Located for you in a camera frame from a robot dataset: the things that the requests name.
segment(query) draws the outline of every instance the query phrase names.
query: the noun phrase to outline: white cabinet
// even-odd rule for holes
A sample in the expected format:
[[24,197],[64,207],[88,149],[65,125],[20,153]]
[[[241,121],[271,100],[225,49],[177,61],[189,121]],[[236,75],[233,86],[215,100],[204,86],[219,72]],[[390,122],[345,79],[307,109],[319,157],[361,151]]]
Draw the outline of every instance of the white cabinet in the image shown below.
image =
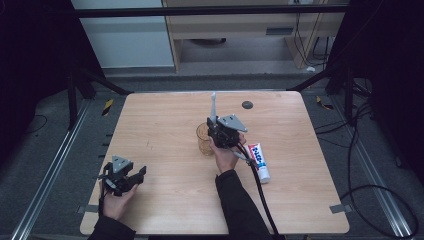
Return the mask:
[[[162,7],[160,0],[72,0],[75,9]],[[174,67],[165,18],[81,18],[105,70]]]

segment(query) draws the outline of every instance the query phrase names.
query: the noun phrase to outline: human hand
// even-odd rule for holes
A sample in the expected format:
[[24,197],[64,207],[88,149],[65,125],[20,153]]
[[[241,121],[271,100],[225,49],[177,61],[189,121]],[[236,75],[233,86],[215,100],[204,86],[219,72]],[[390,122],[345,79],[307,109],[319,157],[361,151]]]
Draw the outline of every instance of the human hand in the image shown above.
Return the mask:
[[[239,133],[240,143],[244,145],[246,139],[242,133]],[[215,154],[216,165],[218,166],[219,172],[223,173],[236,167],[238,157],[234,155],[232,151],[240,152],[237,147],[230,149],[218,148],[215,146],[213,139],[210,137],[209,146]]]
[[134,197],[138,184],[134,185],[130,191],[125,192],[122,196],[115,196],[108,192],[103,200],[103,215],[119,221],[127,210],[128,203]]

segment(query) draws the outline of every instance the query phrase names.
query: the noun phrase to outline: small dark disc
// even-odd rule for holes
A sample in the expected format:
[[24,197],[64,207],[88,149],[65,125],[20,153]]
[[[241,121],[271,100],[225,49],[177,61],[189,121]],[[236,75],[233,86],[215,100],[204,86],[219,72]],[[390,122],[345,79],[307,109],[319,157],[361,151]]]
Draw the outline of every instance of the small dark disc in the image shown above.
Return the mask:
[[251,109],[251,108],[253,108],[253,103],[252,103],[252,102],[250,102],[250,101],[244,101],[244,102],[241,104],[241,106],[242,106],[244,109]]

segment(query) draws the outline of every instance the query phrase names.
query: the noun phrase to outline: white stick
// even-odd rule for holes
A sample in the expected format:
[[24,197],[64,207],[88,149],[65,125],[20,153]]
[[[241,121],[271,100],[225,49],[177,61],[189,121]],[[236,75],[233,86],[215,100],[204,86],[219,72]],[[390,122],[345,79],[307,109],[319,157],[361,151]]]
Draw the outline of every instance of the white stick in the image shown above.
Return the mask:
[[215,109],[216,93],[215,92],[212,93],[211,99],[212,99],[211,121],[213,122],[213,124],[216,124],[216,109]]

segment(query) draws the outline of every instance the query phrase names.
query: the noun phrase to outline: aluminum rail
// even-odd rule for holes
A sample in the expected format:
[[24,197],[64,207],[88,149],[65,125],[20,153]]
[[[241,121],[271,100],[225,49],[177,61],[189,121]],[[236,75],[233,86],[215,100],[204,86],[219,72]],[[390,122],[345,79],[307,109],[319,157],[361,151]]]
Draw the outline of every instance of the aluminum rail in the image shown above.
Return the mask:
[[[342,112],[342,103],[336,98],[331,97],[333,103],[335,103],[335,107],[342,119],[344,119],[344,115]],[[350,137],[353,137],[353,130],[350,126],[345,127]],[[387,187],[383,178],[379,174],[377,168],[373,164],[371,157],[368,155],[368,152],[363,145],[361,139],[358,139],[357,144],[355,145],[356,154],[359,159],[359,162],[362,165],[362,168],[365,172],[365,175],[368,178],[370,184],[379,185],[382,187]],[[374,189],[374,193],[382,207],[387,220],[392,227],[393,232],[396,236],[403,237],[410,235],[412,233],[408,223],[406,222],[405,217],[403,216],[395,198],[389,192],[383,191],[381,189]]]
[[104,17],[152,17],[152,16],[191,16],[191,15],[231,15],[231,14],[281,14],[281,13],[337,13],[348,10],[367,11],[364,6],[349,4],[311,5],[250,5],[250,6],[206,6],[206,7],[160,7],[160,8],[120,8],[120,9],[76,9],[47,11],[47,16],[104,18]]
[[67,132],[61,146],[56,153],[56,156],[53,159],[53,162],[51,163],[42,183],[40,184],[40,187],[37,190],[37,193],[32,199],[18,226],[12,233],[12,240],[25,240],[28,238],[31,229],[34,226],[34,223],[47,200],[50,190],[52,189],[53,184],[59,175],[60,169],[65,162],[65,159],[81,128],[81,125],[84,122],[89,106],[90,100],[84,100],[78,114],[78,121],[76,122],[74,128]]

